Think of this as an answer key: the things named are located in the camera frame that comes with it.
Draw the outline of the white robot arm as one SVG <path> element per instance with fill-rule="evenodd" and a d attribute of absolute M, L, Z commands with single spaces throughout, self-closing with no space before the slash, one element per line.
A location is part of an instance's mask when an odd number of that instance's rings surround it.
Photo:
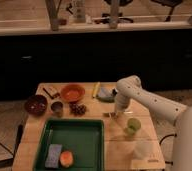
<path fill-rule="evenodd" d="M 133 99 L 175 127 L 171 171 L 192 171 L 192 106 L 144 90 L 136 75 L 118 80 L 116 89 L 116 114 L 123 113 Z"/>

